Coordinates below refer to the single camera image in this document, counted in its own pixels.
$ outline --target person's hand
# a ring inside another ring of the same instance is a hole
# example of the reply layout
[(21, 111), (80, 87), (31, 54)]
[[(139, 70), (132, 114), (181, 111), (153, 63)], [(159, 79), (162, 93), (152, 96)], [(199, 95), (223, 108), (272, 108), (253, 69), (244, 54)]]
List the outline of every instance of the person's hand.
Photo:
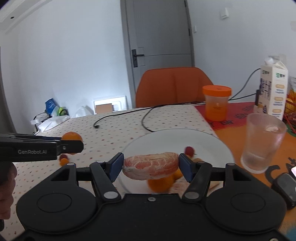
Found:
[(10, 218), (10, 207), (13, 204), (13, 189), (15, 188), (15, 177), (17, 169), (11, 166), (7, 175), (7, 181), (0, 186), (0, 219)]

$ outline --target frosted glass cup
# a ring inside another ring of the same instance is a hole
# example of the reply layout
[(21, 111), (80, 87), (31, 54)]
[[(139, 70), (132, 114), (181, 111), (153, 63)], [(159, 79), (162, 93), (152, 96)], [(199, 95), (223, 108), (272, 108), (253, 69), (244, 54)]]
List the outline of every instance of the frosted glass cup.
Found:
[(241, 164), (251, 173), (263, 173), (282, 143), (287, 127), (280, 119), (261, 113), (247, 117), (247, 134)]

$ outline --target plastic jar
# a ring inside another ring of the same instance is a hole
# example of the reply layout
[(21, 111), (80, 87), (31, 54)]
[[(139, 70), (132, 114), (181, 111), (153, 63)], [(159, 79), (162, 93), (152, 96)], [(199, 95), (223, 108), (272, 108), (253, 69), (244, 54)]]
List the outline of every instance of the plastic jar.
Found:
[(231, 88), (222, 85), (203, 86), (205, 95), (205, 115), (211, 121), (223, 121), (227, 115), (227, 104)]

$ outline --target light switch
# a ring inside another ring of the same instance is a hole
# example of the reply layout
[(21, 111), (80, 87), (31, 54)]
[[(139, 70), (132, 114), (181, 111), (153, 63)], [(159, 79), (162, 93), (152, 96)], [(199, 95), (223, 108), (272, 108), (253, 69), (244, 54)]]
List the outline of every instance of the light switch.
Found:
[(228, 17), (229, 17), (229, 12), (228, 12), (228, 9), (226, 7), (225, 9), (220, 11), (220, 18), (225, 19), (225, 18), (228, 18)]

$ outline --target white plate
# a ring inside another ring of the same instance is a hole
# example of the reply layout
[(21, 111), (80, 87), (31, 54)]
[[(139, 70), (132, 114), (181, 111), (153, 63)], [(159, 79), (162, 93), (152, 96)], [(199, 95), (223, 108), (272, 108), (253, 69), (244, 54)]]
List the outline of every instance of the white plate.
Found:
[[(215, 136), (193, 129), (166, 129), (139, 137), (123, 150), (124, 157), (157, 154), (163, 152), (183, 153), (186, 146), (195, 149), (196, 156), (213, 167), (225, 167), (234, 162), (228, 147)], [(152, 193), (147, 181), (132, 180), (122, 172), (118, 181), (127, 193)]]

